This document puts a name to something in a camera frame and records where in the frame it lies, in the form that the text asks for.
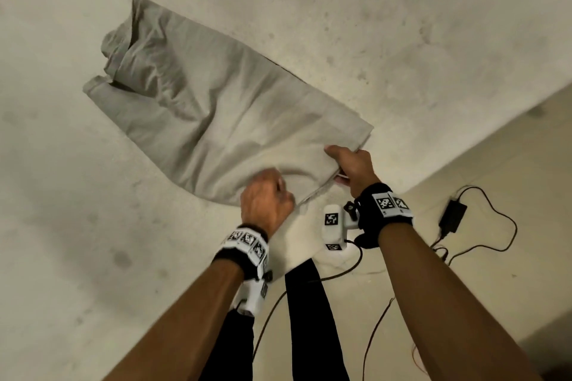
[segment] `table surface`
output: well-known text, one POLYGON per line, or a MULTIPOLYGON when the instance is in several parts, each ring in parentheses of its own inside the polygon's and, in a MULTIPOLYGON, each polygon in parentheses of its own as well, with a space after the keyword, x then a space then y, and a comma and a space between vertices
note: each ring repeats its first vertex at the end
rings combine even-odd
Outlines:
MULTIPOLYGON (((572 0, 154 1, 359 112, 397 192, 571 80, 572 0)), ((2 379, 102 377, 240 220, 171 184, 82 93, 129 2, 0 0, 2 379)), ((275 271, 320 250, 323 207, 348 197, 331 187, 289 220, 275 271)))

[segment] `black pants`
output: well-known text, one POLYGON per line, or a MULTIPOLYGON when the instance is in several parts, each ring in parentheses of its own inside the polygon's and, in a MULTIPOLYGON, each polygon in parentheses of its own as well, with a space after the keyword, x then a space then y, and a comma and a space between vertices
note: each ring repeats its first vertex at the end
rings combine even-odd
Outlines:
MULTIPOLYGON (((349 381, 324 287, 320 282, 307 284, 319 278, 311 259, 286 274, 292 377, 294 381, 349 381)), ((251 317, 235 310, 228 313, 200 381, 252 381, 253 325, 251 317)))

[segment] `tiled floor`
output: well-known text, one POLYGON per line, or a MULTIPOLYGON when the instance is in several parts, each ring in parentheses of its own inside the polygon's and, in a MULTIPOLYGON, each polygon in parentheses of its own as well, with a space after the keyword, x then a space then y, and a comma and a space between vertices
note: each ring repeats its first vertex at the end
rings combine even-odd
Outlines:
MULTIPOLYGON (((539 370, 572 361, 572 87, 518 117, 489 139, 404 195, 416 212, 416 228, 433 241, 448 198, 476 184, 494 206, 511 216, 519 232, 511 249, 477 249, 453 269, 519 341, 539 370)), ((383 169, 377 169, 383 177, 383 169)), ((504 247, 513 226, 490 210, 476 190, 463 196, 468 211, 457 233, 444 241, 452 254, 475 244, 504 247)), ((350 266, 355 258, 342 268, 350 266)), ((339 272, 327 255, 316 257, 322 276, 339 272)), ((363 354, 376 321, 393 296, 379 251, 368 251, 354 273, 325 284, 352 380, 361 379, 363 354)), ((284 280, 274 284, 255 325, 255 338, 284 280)), ((255 380, 288 380, 290 326, 281 302, 254 363, 255 380)), ((366 380, 423 380, 411 358, 411 337, 394 304, 369 351, 366 380)), ((327 362, 316 361, 316 364, 327 362)))

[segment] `hand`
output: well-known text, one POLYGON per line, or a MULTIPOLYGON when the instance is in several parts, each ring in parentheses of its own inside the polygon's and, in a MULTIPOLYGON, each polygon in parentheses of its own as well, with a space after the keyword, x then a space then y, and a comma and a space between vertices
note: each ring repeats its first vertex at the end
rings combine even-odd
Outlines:
POLYGON ((294 195, 286 191, 286 183, 276 169, 266 169, 254 176, 240 196, 243 223, 261 227, 274 235, 294 211, 294 195))
POLYGON ((375 175, 374 165, 371 164, 371 156, 367 151, 358 149, 352 152, 348 148, 329 145, 324 148, 325 153, 338 162, 347 178, 336 176, 334 181, 349 187, 349 192, 355 199, 371 184, 381 182, 375 175))

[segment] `gray garment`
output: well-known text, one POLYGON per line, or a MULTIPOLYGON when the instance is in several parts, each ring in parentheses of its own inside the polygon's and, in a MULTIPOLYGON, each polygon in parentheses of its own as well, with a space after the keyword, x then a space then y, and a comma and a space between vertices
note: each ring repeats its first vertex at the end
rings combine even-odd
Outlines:
POLYGON ((133 0, 105 36, 105 72, 83 88, 167 177, 238 205, 259 171, 282 172, 297 203, 336 172, 325 144, 357 149, 371 125, 250 47, 133 0))

